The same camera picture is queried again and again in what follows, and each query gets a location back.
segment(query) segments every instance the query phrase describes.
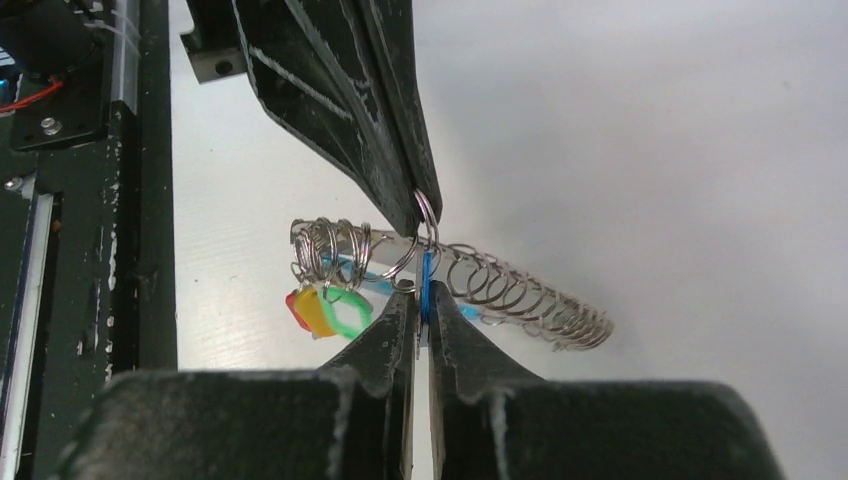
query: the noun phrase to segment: green ring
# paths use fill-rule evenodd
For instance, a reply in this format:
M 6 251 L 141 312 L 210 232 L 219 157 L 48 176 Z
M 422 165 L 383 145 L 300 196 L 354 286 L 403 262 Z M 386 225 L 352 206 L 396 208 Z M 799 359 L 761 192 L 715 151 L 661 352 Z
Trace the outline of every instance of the green ring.
M 318 292 L 318 300 L 321 302 L 321 309 L 324 311 L 324 317 L 327 320 L 327 325 L 336 331 L 339 335 L 345 337 L 348 340 L 353 340 L 358 337 L 360 333 L 365 331 L 369 325 L 371 325 L 372 318 L 371 313 L 374 311 L 374 308 L 368 303 L 367 300 L 357 295 L 354 292 L 347 291 L 338 287 L 328 287 L 327 288 L 327 296 L 336 297 L 335 302 L 342 302 L 343 304 L 353 307 L 359 311 L 359 318 L 362 322 L 362 328 L 356 329 L 355 327 L 351 327 L 341 323 L 336 316 L 336 309 L 333 307 L 333 304 L 330 303 L 327 299 L 324 298 L 324 292 Z

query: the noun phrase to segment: metal spring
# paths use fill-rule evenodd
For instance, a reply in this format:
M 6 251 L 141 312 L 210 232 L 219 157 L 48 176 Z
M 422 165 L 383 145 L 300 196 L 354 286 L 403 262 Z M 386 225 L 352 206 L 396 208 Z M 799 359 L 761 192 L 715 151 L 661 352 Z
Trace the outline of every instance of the metal spring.
M 367 223 L 356 227 L 347 220 L 295 220 L 291 228 L 295 254 L 292 272 L 304 285 L 355 290 L 363 282 L 388 280 L 396 290 L 411 292 L 414 288 L 398 286 L 398 274 L 407 269 L 420 249 L 429 249 L 437 257 L 433 277 L 445 282 L 455 298 L 483 307 L 486 313 L 481 321 L 487 325 L 518 325 L 528 335 L 550 342 L 554 351 L 589 350 L 612 334 L 613 323 L 604 312 L 493 255 L 465 244 L 441 244 L 437 233 L 433 237 L 429 229 L 426 242 L 422 242 L 395 232 L 372 230 Z M 375 254 L 381 258 L 379 263 L 392 266 L 382 274 L 366 277 Z

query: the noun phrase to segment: screw hole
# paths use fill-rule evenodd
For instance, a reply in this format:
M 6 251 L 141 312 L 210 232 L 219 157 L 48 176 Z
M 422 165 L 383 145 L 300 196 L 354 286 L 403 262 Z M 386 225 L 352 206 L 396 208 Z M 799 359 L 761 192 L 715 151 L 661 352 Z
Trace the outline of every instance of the screw hole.
M 223 77 L 233 71 L 233 64 L 229 60 L 221 60 L 215 64 L 215 71 Z

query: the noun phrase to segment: bolt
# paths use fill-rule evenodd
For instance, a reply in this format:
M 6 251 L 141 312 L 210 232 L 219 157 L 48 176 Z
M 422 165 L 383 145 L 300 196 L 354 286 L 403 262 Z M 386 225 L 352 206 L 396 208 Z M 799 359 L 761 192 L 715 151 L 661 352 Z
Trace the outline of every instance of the bolt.
M 3 184 L 3 187 L 9 191 L 20 190 L 20 188 L 24 185 L 24 180 L 21 177 L 12 177 Z
M 62 129 L 62 124 L 53 117 L 47 117 L 41 121 L 41 128 L 45 135 L 56 135 Z

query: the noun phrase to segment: tabletop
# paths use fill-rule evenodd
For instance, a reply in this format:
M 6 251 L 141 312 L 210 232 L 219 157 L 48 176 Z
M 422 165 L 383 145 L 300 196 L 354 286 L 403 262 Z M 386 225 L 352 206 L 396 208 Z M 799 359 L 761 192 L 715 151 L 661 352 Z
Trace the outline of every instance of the tabletop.
M 727 383 L 789 478 L 840 478 L 848 4 L 413 4 L 442 238 L 579 294 L 617 324 L 581 353 L 552 353 L 510 326 L 484 332 L 550 379 Z M 179 40 L 187 7 L 170 9 L 180 368 L 318 366 L 344 341 L 313 341 L 290 318 L 289 225 L 388 225 L 265 116 L 245 76 L 198 85 Z M 426 449 L 419 385 L 415 442 Z

